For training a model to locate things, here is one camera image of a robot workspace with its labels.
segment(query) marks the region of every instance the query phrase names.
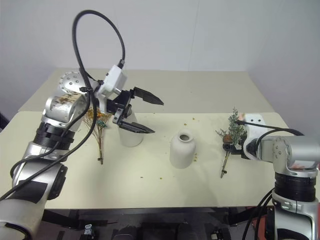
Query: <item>table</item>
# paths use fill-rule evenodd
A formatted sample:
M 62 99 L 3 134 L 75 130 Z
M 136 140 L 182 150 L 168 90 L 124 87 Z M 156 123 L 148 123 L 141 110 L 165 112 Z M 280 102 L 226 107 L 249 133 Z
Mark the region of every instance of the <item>table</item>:
M 58 68 L 19 111 L 42 112 L 47 98 L 58 87 L 63 73 Z M 96 79 L 104 79 L 106 69 L 88 69 Z M 245 71 L 163 71 L 125 70 L 125 89 L 139 87 L 158 96 L 164 106 L 133 99 L 136 113 L 229 113 L 236 107 L 245 113 L 274 112 L 271 105 Z
M 11 186 L 9 170 L 23 155 L 40 124 L 41 112 L 22 111 L 0 133 L 0 194 Z M 225 152 L 215 133 L 228 127 L 229 113 L 137 113 L 139 123 L 155 130 L 136 147 L 120 144 L 117 126 L 108 124 L 104 164 L 91 137 L 64 164 L 68 167 L 60 196 L 47 209 L 126 209 L 255 206 L 274 186 L 271 163 L 231 155 L 220 178 Z M 267 125 L 287 127 L 280 115 L 262 113 Z M 169 161 L 171 138 L 189 128 L 196 140 L 197 159 L 185 169 Z M 87 133 L 81 125 L 77 144 Z M 320 184 L 316 196 L 320 197 Z

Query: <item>black cable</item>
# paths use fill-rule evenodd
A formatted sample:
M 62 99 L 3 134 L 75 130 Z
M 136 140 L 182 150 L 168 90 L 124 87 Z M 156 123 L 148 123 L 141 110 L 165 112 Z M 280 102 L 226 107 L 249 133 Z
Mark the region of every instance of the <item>black cable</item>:
M 41 170 L 39 170 L 38 172 L 34 173 L 33 175 L 31 175 L 30 177 L 28 177 L 27 179 L 25 179 L 24 181 L 22 181 L 21 183 L 17 184 L 16 186 L 14 186 L 13 188 L 11 188 L 8 192 L 6 192 L 2 197 L 0 197 L 0 201 L 6 199 L 7 197 L 9 197 L 12 193 L 14 193 L 16 190 L 22 188 L 23 186 L 25 186 L 26 184 L 28 184 L 32 179 L 36 178 L 37 176 L 39 176 L 40 174 L 44 173 L 46 170 L 52 168 L 53 166 L 59 164 L 60 162 L 62 162 L 66 157 L 68 157 L 69 155 L 71 155 L 72 153 L 74 153 L 76 150 L 78 150 L 85 142 L 86 140 L 90 137 L 91 133 L 93 132 L 95 126 L 96 126 L 96 121 L 97 121 L 97 100 L 95 98 L 94 95 L 94 91 L 92 89 L 92 86 L 90 84 L 90 81 L 88 79 L 88 76 L 90 76 L 87 72 L 86 69 L 83 65 L 82 59 L 80 57 L 80 53 L 79 53 L 79 49 L 78 49 L 78 44 L 77 44 L 77 35 L 76 35 L 76 30 L 77 30 L 77 25 L 79 22 L 79 19 L 86 15 L 86 14 L 93 14 L 93 15 L 97 15 L 101 18 L 103 18 L 104 20 L 106 20 L 111 26 L 112 28 L 115 30 L 116 34 L 118 35 L 119 39 L 120 39 L 120 43 L 121 43 L 121 47 L 122 47 L 122 59 L 120 60 L 118 67 L 122 69 L 122 67 L 124 66 L 124 62 L 125 62 L 125 56 L 126 56 L 126 52 L 125 52 L 125 45 L 123 42 L 123 39 L 118 31 L 118 29 L 116 28 L 116 26 L 113 24 L 113 22 L 111 20 L 109 20 L 106 16 L 104 16 L 103 14 L 97 12 L 97 11 L 93 11 L 93 10 L 84 10 L 82 12 L 80 12 L 74 19 L 73 21 L 73 25 L 72 25 L 72 43 L 73 43 L 73 48 L 74 48 L 74 52 L 75 52 L 75 56 L 76 59 L 78 61 L 79 64 L 79 70 L 80 73 L 83 77 L 85 86 L 87 88 L 88 91 L 88 105 L 90 105 L 90 98 L 92 101 L 92 108 L 93 108 L 93 120 L 92 120 L 92 125 L 90 127 L 89 132 L 87 133 L 87 135 L 83 138 L 83 140 L 77 145 L 75 146 L 72 150 L 68 151 L 65 155 L 63 155 L 62 157 L 60 157 L 59 159 L 57 159 L 56 161 L 52 162 L 51 164 L 47 165 L 46 167 L 42 168 Z
M 276 130 L 291 129 L 291 128 L 283 128 L 283 127 L 277 127 L 277 126 L 261 125 L 261 124 L 257 124 L 257 123 L 253 123 L 253 122 L 247 122 L 247 121 L 241 121 L 241 120 L 237 120 L 237 121 L 235 121 L 235 123 L 238 124 L 238 125 L 252 125 L 252 126 L 257 126 L 257 127 L 261 127 L 261 128 L 276 129 Z M 303 136 L 303 134 L 300 131 L 295 130 L 295 129 L 291 129 L 291 130 L 296 133 L 295 135 Z
M 297 130 L 294 130 L 294 129 L 291 129 L 291 128 L 281 128 L 281 129 L 274 129 L 274 130 L 271 130 L 271 131 L 267 131 L 266 133 L 262 134 L 258 140 L 256 141 L 255 143 L 255 151 L 258 150 L 258 147 L 259 147 L 259 144 L 261 143 L 262 139 L 269 135 L 269 134 L 272 134 L 272 133 L 275 133 L 275 132 L 281 132 L 281 131 L 284 131 L 284 132 L 288 132 L 288 133 L 291 133 L 293 135 L 296 135 L 296 136 L 303 136 L 303 134 Z
M 43 153 L 43 154 L 29 156 L 29 157 L 26 157 L 26 158 L 24 158 L 24 159 L 16 162 L 16 163 L 12 166 L 12 168 L 11 168 L 11 170 L 10 170 L 10 176 L 11 176 L 11 178 L 14 177 L 15 169 L 16 169 L 16 167 L 18 167 L 20 164 L 23 164 L 23 163 L 25 163 L 25 162 L 27 162 L 27 161 L 30 161 L 30 160 L 35 160 L 35 159 L 43 158 L 43 157 L 45 157 L 45 156 L 53 153 L 53 152 L 57 149 L 57 147 L 59 146 L 59 144 L 62 142 L 62 138 L 63 138 L 64 135 L 67 133 L 67 131 L 68 131 L 78 120 L 80 120 L 80 119 L 86 114 L 86 112 L 88 111 L 89 107 L 90 107 L 90 98 L 88 98 L 88 101 L 86 102 L 86 106 L 85 106 L 84 111 L 83 111 L 79 116 L 77 116 L 72 122 L 70 122 L 70 123 L 68 124 L 68 126 L 65 128 L 65 130 L 62 132 L 62 134 L 61 134 L 61 136 L 60 136 L 61 139 L 55 143 L 55 145 L 53 146 L 53 148 L 51 148 L 49 151 L 47 151 L 47 152 L 45 152 L 45 153 Z
M 119 30 L 117 29 L 117 27 L 114 25 L 114 23 L 109 18 L 107 18 L 105 15 L 101 14 L 98 11 L 94 11 L 94 10 L 83 10 L 83 11 L 81 11 L 80 13 L 78 13 L 78 15 L 75 17 L 75 19 L 73 21 L 72 35 L 76 35 L 76 28 L 77 28 L 77 24 L 78 24 L 79 19 L 82 16 L 87 15 L 87 14 L 96 15 L 96 16 L 104 19 L 105 21 L 107 21 L 111 25 L 111 27 L 113 28 L 113 30 L 117 34 L 117 36 L 118 36 L 118 38 L 120 40 L 120 43 L 121 43 L 121 48 L 122 48 L 122 58 L 118 63 L 118 67 L 122 69 L 124 64 L 125 64 L 125 58 L 126 58 L 126 49 L 125 49 L 124 40 L 122 39 L 122 36 L 121 36 Z M 72 38 L 72 42 L 73 42 L 73 48 L 74 48 L 75 56 L 76 56 L 76 59 L 77 59 L 77 61 L 79 63 L 80 69 L 85 69 L 84 65 L 82 63 L 80 54 L 79 54 L 77 40 L 76 40 L 75 37 Z
M 248 233 L 248 229 L 250 227 L 250 223 L 252 222 L 252 220 L 254 219 L 254 216 L 256 215 L 256 213 L 258 212 L 258 209 L 260 208 L 260 206 L 264 203 L 264 201 L 272 194 L 272 191 L 274 190 L 274 188 L 272 188 L 262 199 L 261 201 L 258 203 L 258 205 L 255 207 L 254 211 L 251 213 L 248 221 L 246 222 L 244 231 L 243 231 L 243 235 L 242 235 L 242 240 L 246 240 L 246 236 Z
M 96 81 L 96 82 L 97 82 L 97 80 L 95 80 L 87 71 L 85 71 L 85 73 L 86 73 L 86 75 L 87 75 L 89 78 L 91 78 L 93 81 Z
M 91 101 L 92 101 L 92 104 L 93 104 L 93 120 L 92 120 L 92 125 L 91 125 L 90 130 L 87 133 L 87 135 L 83 138 L 83 140 L 77 146 L 75 146 L 72 150 L 68 151 L 65 155 L 60 157 L 58 160 L 56 160 L 56 161 L 52 162 L 51 164 L 45 166 L 41 170 L 37 171 L 36 173 L 31 175 L 27 179 L 21 181 L 19 184 L 17 184 L 13 188 L 11 188 L 2 197 L 0 197 L 0 201 L 6 199 L 11 194 L 13 194 L 16 190 L 18 190 L 18 189 L 22 188 L 23 186 L 25 186 L 26 184 L 28 184 L 32 179 L 36 178 L 37 176 L 39 176 L 40 174 L 44 173 L 48 169 L 50 169 L 53 166 L 55 166 L 55 165 L 59 164 L 60 162 L 62 162 L 66 157 L 68 157 L 69 155 L 74 153 L 76 150 L 78 150 L 85 143 L 85 141 L 90 137 L 91 133 L 93 132 L 93 130 L 94 130 L 95 126 L 96 126 L 96 120 L 97 120 L 97 102 L 96 102 L 95 96 L 94 96 L 94 94 L 92 92 L 90 93 L 90 96 L 91 96 Z
M 264 212 L 264 210 L 267 208 L 268 203 L 270 202 L 270 200 L 272 199 L 272 195 L 270 195 L 264 202 L 263 206 L 260 208 L 259 214 L 258 214 L 258 218 L 255 224 L 255 230 L 254 230 L 254 240 L 258 240 L 258 233 L 259 233 L 259 225 L 260 225 L 260 220 L 262 217 L 262 213 Z

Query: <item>green plant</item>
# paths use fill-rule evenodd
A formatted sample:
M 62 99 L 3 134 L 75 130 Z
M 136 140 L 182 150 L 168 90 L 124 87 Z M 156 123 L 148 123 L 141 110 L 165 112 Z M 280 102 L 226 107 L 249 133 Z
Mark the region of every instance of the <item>green plant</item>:
M 232 138 L 233 145 L 237 145 L 242 136 L 246 134 L 246 131 L 242 125 L 238 125 L 236 121 L 239 118 L 239 111 L 234 107 L 232 109 L 232 114 L 229 116 L 229 128 L 228 131 L 220 129 L 220 131 L 215 131 L 222 139 L 225 136 L 230 135 Z

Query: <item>dried flower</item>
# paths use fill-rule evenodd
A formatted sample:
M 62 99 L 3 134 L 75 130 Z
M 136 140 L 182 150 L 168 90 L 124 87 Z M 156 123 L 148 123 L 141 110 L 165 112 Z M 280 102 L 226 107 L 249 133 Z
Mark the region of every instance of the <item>dried flower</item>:
M 98 147 L 99 147 L 98 161 L 100 161 L 101 164 L 104 163 L 103 154 L 102 154 L 104 128 L 107 127 L 107 122 L 111 116 L 112 116 L 111 113 L 104 114 L 104 113 L 101 113 L 99 109 L 97 109 L 97 119 L 96 119 L 96 123 L 93 129 L 92 135 L 94 136 L 95 140 L 98 143 Z M 94 110 L 92 109 L 92 107 L 90 107 L 83 118 L 83 122 L 89 129 L 91 128 L 93 119 L 94 119 Z

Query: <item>white ceramic vase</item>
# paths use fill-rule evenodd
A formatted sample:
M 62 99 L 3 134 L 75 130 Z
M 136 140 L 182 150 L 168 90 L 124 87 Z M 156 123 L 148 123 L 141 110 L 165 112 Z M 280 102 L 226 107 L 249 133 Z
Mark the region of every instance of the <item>white ceramic vase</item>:
M 125 119 L 125 122 L 138 123 L 136 115 L 133 111 L 131 111 L 131 114 Z M 118 131 L 119 131 L 121 144 L 125 147 L 135 147 L 139 145 L 144 139 L 143 133 L 135 133 L 132 131 L 124 130 L 120 127 L 118 127 Z
M 188 129 L 182 129 L 171 140 L 171 164 L 178 169 L 185 169 L 192 163 L 195 150 L 196 142 L 191 131 Z

